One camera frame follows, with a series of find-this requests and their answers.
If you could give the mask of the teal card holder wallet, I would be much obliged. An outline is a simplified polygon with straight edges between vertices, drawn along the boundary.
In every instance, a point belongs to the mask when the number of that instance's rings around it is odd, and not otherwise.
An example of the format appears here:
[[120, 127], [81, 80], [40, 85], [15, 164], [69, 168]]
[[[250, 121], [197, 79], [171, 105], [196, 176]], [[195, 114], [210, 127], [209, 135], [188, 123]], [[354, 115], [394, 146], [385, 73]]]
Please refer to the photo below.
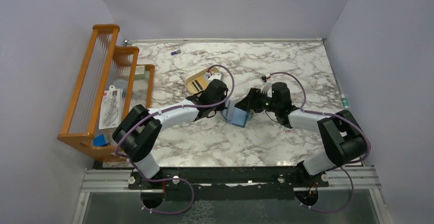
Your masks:
[[234, 105], [234, 102], [227, 100], [225, 102], [226, 108], [221, 111], [221, 115], [227, 123], [244, 128], [247, 122], [254, 116], [254, 112], [241, 110]]

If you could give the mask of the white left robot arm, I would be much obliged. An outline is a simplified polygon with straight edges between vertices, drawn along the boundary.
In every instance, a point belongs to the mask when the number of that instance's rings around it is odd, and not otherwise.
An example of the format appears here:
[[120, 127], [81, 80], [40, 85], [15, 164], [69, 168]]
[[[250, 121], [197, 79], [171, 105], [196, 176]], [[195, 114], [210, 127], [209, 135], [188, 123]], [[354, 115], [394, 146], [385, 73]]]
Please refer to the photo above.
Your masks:
[[141, 104], [134, 106], [112, 134], [117, 143], [115, 154], [120, 156], [121, 149], [141, 171], [142, 183], [151, 189], [157, 187], [161, 181], [160, 166], [151, 151], [159, 133], [181, 123], [213, 117], [211, 113], [225, 108], [227, 93], [227, 85], [214, 79], [204, 91], [177, 104], [150, 109]]

